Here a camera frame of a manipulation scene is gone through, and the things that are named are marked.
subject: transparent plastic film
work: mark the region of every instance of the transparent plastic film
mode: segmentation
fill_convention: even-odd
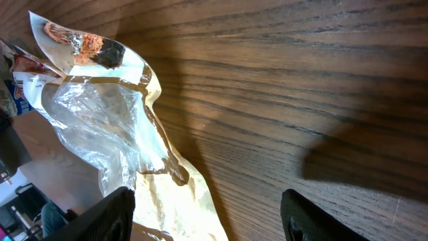
[[[152,110],[161,87],[150,66],[112,39],[30,20],[52,64],[13,74],[61,143],[99,170],[103,195],[133,189],[135,228],[149,240],[227,240],[205,180]]]

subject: table surface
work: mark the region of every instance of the table surface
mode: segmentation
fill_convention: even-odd
[[[289,188],[370,240],[428,240],[428,1],[0,6],[7,39],[31,35],[31,10],[152,66],[163,88],[154,110],[205,176],[230,240],[284,240]],[[81,212],[101,198],[96,170],[36,112],[14,125],[36,160],[23,171],[42,191]]]

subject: wood grain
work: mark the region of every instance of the wood grain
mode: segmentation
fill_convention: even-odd
[[[4,1],[117,39],[206,178],[230,240],[284,240],[294,188],[370,240],[428,240],[428,1]]]

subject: snack package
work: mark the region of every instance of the snack package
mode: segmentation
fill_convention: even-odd
[[[202,175],[169,142],[154,114],[156,74],[128,47],[30,13],[54,65],[14,70],[29,103],[62,144],[99,170],[104,196],[135,191],[134,228],[151,240],[227,240]]]
[[[12,71],[28,68],[37,71],[41,66],[27,58],[17,47],[0,39],[0,111],[7,118],[33,110],[22,93],[22,82],[16,82]]]

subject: blue fabric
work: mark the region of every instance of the blue fabric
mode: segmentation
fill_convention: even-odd
[[[41,225],[43,226],[43,237],[46,238],[56,230],[67,224],[61,216],[60,209],[53,203],[45,204],[41,209]]]

